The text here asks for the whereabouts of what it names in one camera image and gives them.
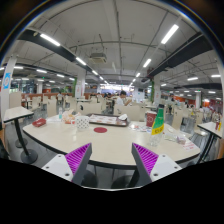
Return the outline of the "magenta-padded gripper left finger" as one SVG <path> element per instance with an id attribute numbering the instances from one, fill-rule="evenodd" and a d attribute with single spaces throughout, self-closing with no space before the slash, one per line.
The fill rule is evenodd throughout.
<path id="1" fill-rule="evenodd" d="M 56 155 L 42 169 L 81 185 L 91 154 L 92 144 L 87 143 L 66 155 Z"/>

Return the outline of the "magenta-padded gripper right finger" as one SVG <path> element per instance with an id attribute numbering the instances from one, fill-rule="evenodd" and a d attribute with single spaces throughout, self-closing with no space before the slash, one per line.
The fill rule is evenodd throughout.
<path id="1" fill-rule="evenodd" d="M 140 186 L 145 186 L 181 170 L 181 167 L 168 155 L 158 155 L 136 143 L 132 144 L 132 155 L 139 173 L 138 184 Z"/>

